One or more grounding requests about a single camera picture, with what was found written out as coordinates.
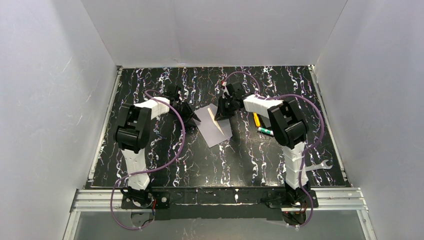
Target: black marble surface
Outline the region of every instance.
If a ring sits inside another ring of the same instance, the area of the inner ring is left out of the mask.
[[[110,188],[127,174],[123,155],[112,138],[120,107],[123,103],[146,101],[145,90],[163,91],[170,83],[183,87],[184,96],[193,109],[213,103],[222,95],[222,80],[234,71],[252,74],[260,84],[262,96],[295,93],[302,95],[321,109],[317,92],[307,66],[257,67],[188,67],[124,69],[111,109],[107,131],[99,152],[92,182],[86,188]],[[243,82],[247,91],[254,91],[253,82],[243,74],[231,78]],[[310,131],[307,145],[317,138],[318,117],[312,107],[301,100]],[[153,187],[249,187],[283,186],[286,166],[282,148],[273,137],[257,132],[253,115],[238,111],[231,120],[233,137],[209,148],[196,128],[189,129],[182,154],[167,169],[150,175]],[[172,159],[180,145],[181,126],[174,115],[164,114],[154,121],[150,144],[146,147],[146,164],[156,168]],[[329,160],[329,170],[307,173],[312,186],[346,186],[328,130],[322,143],[306,156],[306,166]]]

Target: white panel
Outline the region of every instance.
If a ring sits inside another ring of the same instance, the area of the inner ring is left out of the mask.
[[[315,64],[346,0],[82,0],[124,67]]]
[[[178,66],[173,0],[82,0],[117,65]]]
[[[116,67],[80,1],[0,7],[1,239],[62,239]]]
[[[378,239],[422,239],[424,1],[350,0],[316,66]]]
[[[175,0],[183,63],[315,64],[346,0]]]

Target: metal wrench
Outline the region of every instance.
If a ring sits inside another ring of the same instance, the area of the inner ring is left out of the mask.
[[[318,169],[331,169],[333,165],[329,166],[326,164],[326,162],[328,162],[328,160],[324,160],[317,165],[307,166],[305,167],[305,171],[307,172],[307,171],[318,170]]]

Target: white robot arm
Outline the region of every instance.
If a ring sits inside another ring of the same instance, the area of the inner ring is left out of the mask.
[[[167,104],[170,103],[169,99],[164,97],[154,97],[154,99],[161,100]],[[136,108],[148,108],[151,109],[150,119],[154,119],[161,114],[167,114],[170,108],[153,99],[148,101],[137,103],[134,105]],[[135,153],[131,149],[122,149],[122,154],[125,158],[126,170],[128,173],[135,173],[146,170],[146,159],[145,159],[145,148],[141,148],[138,153]],[[135,190],[145,190],[150,183],[150,178],[147,173],[130,176],[128,179],[128,186]]]
[[[163,96],[134,105],[124,104],[119,111],[113,137],[122,151],[129,174],[146,170],[145,147],[149,142],[150,123],[152,119],[170,111],[170,107],[164,103],[177,110],[186,127],[195,126],[192,119],[200,122],[189,104],[181,98],[181,88],[176,85],[169,85]],[[149,182],[147,173],[137,174],[129,177],[128,187],[143,191]]]
[[[269,100],[246,93],[238,81],[224,82],[222,87],[224,93],[219,97],[215,120],[229,119],[236,110],[242,108],[268,118],[274,138],[282,146],[285,158],[287,199],[292,204],[303,201],[305,194],[301,187],[308,192],[311,189],[305,168],[300,170],[309,127],[298,103],[295,100]]]
[[[259,99],[255,95],[250,95],[243,100],[244,109],[250,113],[257,113],[265,118],[269,119],[268,109],[276,107],[283,104],[282,100],[265,100]],[[293,189],[299,188],[299,171],[302,163],[302,152],[305,149],[305,142],[300,141],[294,148],[283,145],[282,152],[285,159],[286,176],[285,182],[292,187]],[[305,168],[302,169],[302,185],[306,185],[308,182],[308,177],[306,175]]]

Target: wire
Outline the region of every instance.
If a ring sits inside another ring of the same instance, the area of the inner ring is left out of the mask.
[[[288,212],[286,212],[286,213],[282,213],[283,214],[283,216],[284,216],[284,214],[285,214],[285,217],[286,218],[288,218],[289,220],[292,220],[292,221],[294,221],[294,222],[296,222],[297,224],[301,224],[297,219],[296,219],[296,217],[295,217],[295,215],[293,215],[293,214],[291,214],[291,213],[288,213]]]
[[[152,219],[147,219],[146,221],[144,221],[143,222],[143,224],[141,225],[142,227],[147,223],[147,222],[149,222],[149,224],[153,221],[153,219],[154,218],[152,218]]]
[[[146,96],[148,96],[149,98],[152,98],[152,96],[151,96],[151,95],[149,95],[149,94],[148,94],[148,92],[155,92],[155,93],[159,93],[159,92],[158,92],[158,91],[156,91],[156,90],[146,90],[144,93],[145,93],[145,94],[146,94]],[[119,222],[119,220],[117,219],[117,216],[116,216],[116,215],[115,215],[115,213],[114,213],[114,208],[113,208],[114,192],[115,192],[116,188],[118,187],[118,184],[119,184],[120,182],[122,182],[122,181],[126,180],[127,178],[131,177],[131,176],[140,175],[140,174],[149,174],[149,173],[154,173],[154,172],[157,172],[157,171],[162,170],[162,169],[164,169],[164,168],[167,168],[169,165],[171,165],[173,162],[175,162],[175,161],[177,160],[177,158],[180,156],[181,152],[183,151],[184,143],[185,143],[185,141],[186,141],[186,129],[185,129],[185,126],[184,126],[183,119],[181,118],[181,116],[180,116],[180,114],[178,113],[178,111],[177,111],[175,108],[173,108],[171,105],[169,105],[168,103],[166,103],[166,102],[164,102],[164,101],[161,101],[161,100],[159,100],[159,99],[155,99],[155,98],[153,98],[152,100],[154,100],[154,101],[156,101],[156,102],[158,102],[158,103],[161,103],[161,104],[165,104],[165,105],[166,105],[167,107],[169,107],[169,109],[171,109],[171,110],[175,113],[175,115],[177,116],[177,118],[178,118],[179,122],[181,123],[181,128],[182,128],[182,129],[181,129],[181,131],[182,131],[181,147],[178,149],[178,152],[176,153],[175,157],[174,157],[171,161],[169,161],[168,163],[166,163],[165,165],[162,165],[162,166],[160,166],[160,167],[157,167],[157,168],[154,168],[154,169],[150,169],[150,170],[136,171],[136,172],[130,173],[130,174],[128,174],[128,175],[126,175],[126,176],[123,176],[123,177],[119,178],[118,180],[116,180],[116,182],[115,182],[115,184],[113,185],[113,188],[112,188],[112,193],[110,194],[110,213],[112,214],[112,217],[113,217],[113,219],[115,220],[115,222],[116,222],[119,226],[121,226],[122,228],[127,229],[127,230],[141,230],[141,229],[143,229],[143,228],[147,227],[148,225],[150,225],[153,221],[149,222],[149,223],[148,223],[148,224],[146,224],[146,225],[140,226],[140,227],[128,227],[128,226],[125,226],[124,224],[122,224],[121,222]]]
[[[153,199],[150,201],[150,203],[149,203],[149,205],[147,205],[147,206],[140,206],[140,208],[142,208],[142,209],[146,209],[146,208],[148,208],[148,207],[150,207],[152,204],[153,204]]]
[[[304,204],[302,203],[302,205],[300,206],[300,209],[298,212],[296,212],[297,214],[300,214],[302,212],[302,209],[304,209]]]
[[[155,216],[156,201],[157,199],[154,200],[153,207],[151,208],[151,214],[153,214],[153,216]]]
[[[303,212],[302,212],[303,214],[304,214],[304,213],[306,213],[306,209],[307,209],[307,208],[308,208],[308,203],[307,203],[307,202],[305,202],[305,210],[303,210]]]
[[[251,77],[251,78],[252,78],[252,80],[254,81],[254,83],[256,84],[256,87],[257,87],[257,90],[255,89],[254,93],[255,93],[255,94],[258,94],[258,93],[261,91],[261,86],[259,85],[258,80],[256,80],[256,78],[255,78],[254,76],[252,76],[251,74],[249,74],[249,73],[247,73],[247,72],[244,72],[244,71],[233,71],[233,72],[232,72],[232,73],[230,73],[228,76],[226,76],[226,78],[222,81],[222,83],[225,83],[225,82],[228,80],[228,78],[229,78],[231,75],[234,75],[234,74],[244,74],[244,75],[246,75],[246,76]]]
[[[265,100],[276,100],[276,99],[282,99],[282,98],[287,98],[287,97],[295,97],[295,98],[299,98],[303,101],[305,101],[307,104],[311,105],[313,110],[315,110],[316,114],[318,115],[319,118],[319,137],[318,140],[316,140],[316,142],[314,142],[311,146],[307,147],[305,150],[303,150],[302,152],[302,162],[300,164],[300,169],[299,169],[299,185],[300,188],[302,189],[302,191],[307,195],[307,197],[309,198],[310,201],[310,214],[309,217],[306,219],[306,221],[303,224],[300,224],[300,227],[305,226],[306,224],[309,223],[309,221],[312,218],[312,214],[314,213],[314,203],[312,201],[312,197],[309,194],[308,191],[306,191],[306,189],[304,188],[303,184],[302,184],[302,170],[304,169],[305,166],[305,154],[307,152],[309,152],[309,150],[315,148],[318,144],[321,143],[321,141],[323,140],[324,137],[324,119],[323,119],[323,115],[321,114],[320,110],[318,109],[317,106],[315,106],[315,104],[313,102],[311,102],[309,99],[307,99],[306,97],[297,95],[297,94],[284,94],[284,95],[280,95],[280,96],[274,96],[274,97],[268,97],[268,98],[262,98]]]

